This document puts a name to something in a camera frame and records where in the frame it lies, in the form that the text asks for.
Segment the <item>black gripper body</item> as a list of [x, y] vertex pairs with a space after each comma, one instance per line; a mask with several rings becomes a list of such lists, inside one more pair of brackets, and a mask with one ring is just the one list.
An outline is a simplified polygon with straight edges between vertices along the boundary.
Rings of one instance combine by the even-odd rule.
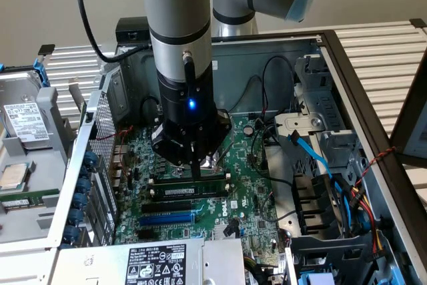
[[193, 91], [157, 75], [163, 109], [162, 124], [152, 133], [154, 152], [175, 164], [196, 164], [213, 154], [231, 130], [227, 111], [214, 101], [213, 73], [196, 79]]

